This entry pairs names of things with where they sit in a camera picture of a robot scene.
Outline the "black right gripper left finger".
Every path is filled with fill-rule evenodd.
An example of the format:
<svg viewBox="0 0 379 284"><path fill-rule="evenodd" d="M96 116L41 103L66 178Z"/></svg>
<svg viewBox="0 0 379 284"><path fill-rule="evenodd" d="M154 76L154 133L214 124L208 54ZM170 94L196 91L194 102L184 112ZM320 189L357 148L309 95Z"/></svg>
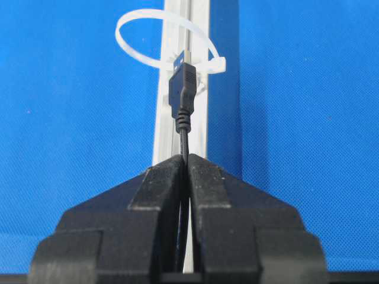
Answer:
<svg viewBox="0 0 379 284"><path fill-rule="evenodd" d="M173 156L67 211L41 241L29 283L156 283L180 272L183 161Z"/></svg>

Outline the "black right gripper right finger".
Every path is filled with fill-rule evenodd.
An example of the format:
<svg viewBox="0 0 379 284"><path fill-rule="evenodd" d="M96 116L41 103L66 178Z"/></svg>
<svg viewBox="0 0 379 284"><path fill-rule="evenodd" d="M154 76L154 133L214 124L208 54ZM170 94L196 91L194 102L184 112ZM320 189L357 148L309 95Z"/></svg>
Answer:
<svg viewBox="0 0 379 284"><path fill-rule="evenodd" d="M290 204L191 154L189 188L205 283L327 283L320 241Z"/></svg>

